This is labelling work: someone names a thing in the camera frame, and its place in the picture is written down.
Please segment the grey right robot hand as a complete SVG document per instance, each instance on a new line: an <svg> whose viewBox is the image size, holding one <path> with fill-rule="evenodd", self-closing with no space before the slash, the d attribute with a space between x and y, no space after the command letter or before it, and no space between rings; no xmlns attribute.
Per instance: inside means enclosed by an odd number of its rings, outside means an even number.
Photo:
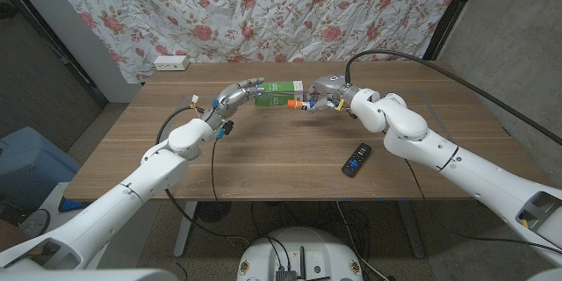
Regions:
<svg viewBox="0 0 562 281"><path fill-rule="evenodd" d="M306 95L310 112L333 108L341 110L350 106L351 85L346 84L344 75L322 76L313 81Z"/></svg>

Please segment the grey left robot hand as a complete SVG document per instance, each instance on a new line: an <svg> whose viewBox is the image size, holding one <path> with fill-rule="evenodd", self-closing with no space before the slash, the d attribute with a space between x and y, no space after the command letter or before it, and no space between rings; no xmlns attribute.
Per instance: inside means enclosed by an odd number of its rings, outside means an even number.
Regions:
<svg viewBox="0 0 562 281"><path fill-rule="evenodd" d="M264 81L263 77L254 77L227 86L213 100L212 108L206 110L201 119L216 132L227 119L236 113L240 105L263 92L263 88L260 88L259 85Z"/></svg>

